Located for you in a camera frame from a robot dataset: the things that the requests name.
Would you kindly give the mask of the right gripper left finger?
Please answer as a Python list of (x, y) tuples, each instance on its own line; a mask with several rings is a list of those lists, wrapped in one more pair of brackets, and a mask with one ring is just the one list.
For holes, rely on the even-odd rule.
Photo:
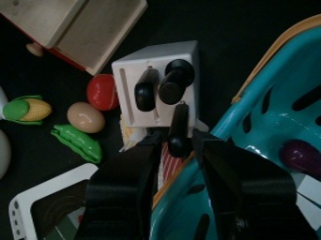
[(73, 240), (149, 240), (160, 154), (161, 134), (155, 131), (98, 167)]

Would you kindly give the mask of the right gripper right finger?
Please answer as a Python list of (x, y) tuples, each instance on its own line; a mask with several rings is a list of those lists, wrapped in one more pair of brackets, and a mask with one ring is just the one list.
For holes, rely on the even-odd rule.
[(291, 175), (207, 132), (191, 137), (217, 240), (318, 240), (295, 204)]

